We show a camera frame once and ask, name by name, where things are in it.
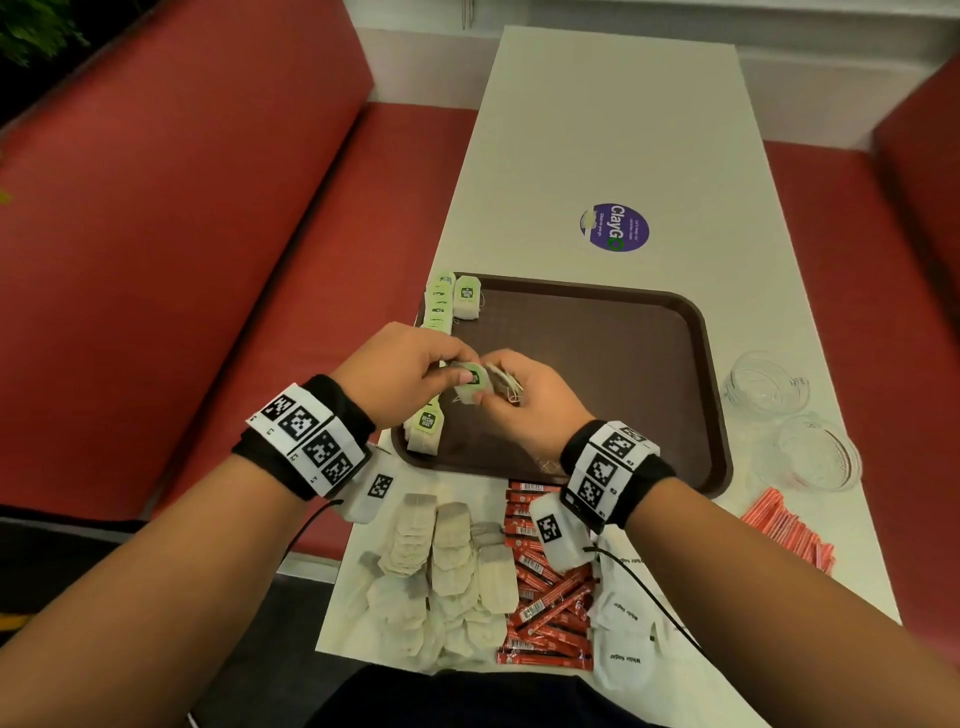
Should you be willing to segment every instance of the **brown tray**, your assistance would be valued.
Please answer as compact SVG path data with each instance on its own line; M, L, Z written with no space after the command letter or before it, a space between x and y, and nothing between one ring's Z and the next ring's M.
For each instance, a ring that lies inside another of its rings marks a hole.
M733 475L707 327L693 303L662 291L477 276L484 305L453 334L481 356L514 349L549 364L602 420L622 420L660 446L677 474L705 496ZM417 317L422 321L423 306ZM504 439L477 406L445 392L436 456L410 452L403 427L394 448L420 468L541 483L566 483L557 463L538 463Z

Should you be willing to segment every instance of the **wire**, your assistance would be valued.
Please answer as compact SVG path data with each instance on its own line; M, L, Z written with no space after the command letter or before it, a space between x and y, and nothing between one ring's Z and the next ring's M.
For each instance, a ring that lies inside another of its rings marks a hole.
M287 557L287 554L290 553L290 549L293 548L294 545L297 543L297 541L300 540L300 536L303 535L303 531L305 531L307 528L310 527L310 523L312 523L314 519L316 519L323 511L325 511L331 505L340 505L341 503L343 503L343 500L341 498L338 498L337 500L331 500L328 503L324 503L322 506L320 506L320 508L314 511L314 514L306 520L306 523L300 528L299 531L297 531L297 535L294 536L293 540L287 545L287 550L283 552L283 559Z
M607 551L605 548L600 548L599 546L587 546L586 548L584 548L584 551L594 551L594 552L596 552L596 553L602 553L604 556L610 557L610 558L613 559L617 564L619 564L621 567L623 567L625 570L627 570L627 573L629 573L629 574L634 578L634 581L635 581L637 584L640 585L640 589L642 589L644 592L646 592L646 593L647 593L647 596L649 596L651 599L653 599L653 600L654 600L654 604L656 604L656 605L660 608L660 611L663 612L663 613L666 615L666 618L669 619L671 622L673 622L673 626L675 626L675 627L681 632L681 634L683 634L684 637L686 637L687 641L690 642L690 644L692 644L692 645L694 646L694 648L697 650L697 652L699 652L701 655L704 656L704 659L705 659L707 662L709 662L711 665L713 664L713 661L707 656L707 653L704 652L704 649L703 649L699 644L697 644L697 641L696 641L696 640L694 640L692 637L690 637L690 633L687 632L687 631L683 628L683 626L682 626L678 621L676 621L675 619L673 619L673 615L670 614L670 612L666 609L666 607L664 607L662 604L660 604L660 600L657 599L657 598L654 596L653 592L651 592L649 589L647 589L647 585L644 584L642 581L640 581L640 577L637 576L637 575L633 572L633 570L632 570L630 567L628 567L628 566L626 565L626 563L625 563L622 559L617 558L616 556L614 556L613 554L611 554L609 551Z

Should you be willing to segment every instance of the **transparent cup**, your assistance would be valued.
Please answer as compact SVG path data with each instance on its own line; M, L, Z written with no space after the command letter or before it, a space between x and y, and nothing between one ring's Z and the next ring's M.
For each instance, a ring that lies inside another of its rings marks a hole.
M747 419L775 420L806 407L810 383L788 372L769 352L747 352L733 363L723 399Z
M863 465L839 425L804 412L784 420L757 445L754 471L767 485L839 493L859 482Z

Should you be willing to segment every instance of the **wristband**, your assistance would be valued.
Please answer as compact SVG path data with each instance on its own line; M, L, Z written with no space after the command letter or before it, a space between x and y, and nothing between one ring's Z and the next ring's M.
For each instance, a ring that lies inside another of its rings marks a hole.
M561 455L570 479L561 501L590 530L621 528L650 489L676 472L660 448L621 422L594 420L570 438Z
M328 376L291 384L247 425L232 451L303 500L333 497L371 457L373 423Z

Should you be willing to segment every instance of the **finger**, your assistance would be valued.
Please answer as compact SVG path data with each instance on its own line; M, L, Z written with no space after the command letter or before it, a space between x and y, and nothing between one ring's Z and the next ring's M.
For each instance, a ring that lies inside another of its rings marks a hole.
M434 331L432 328L416 328L414 331L417 332L416 335L420 338L430 362L472 361L474 364L480 363L477 352L456 336L450 336L442 331Z
M473 374L460 367L442 367L430 370L423 378L423 389L428 400L432 400L441 392L458 384L466 384L473 380Z
M501 349L496 352L484 354L480 362L482 364L493 364L493 366L501 371L515 376L516 380L523 386L526 386L527 381L538 368L546 366L535 359L531 359L529 356L524 356L511 349Z
M519 422L523 418L522 410L490 392L477 393L475 401L508 435L514 437L515 433L519 432Z

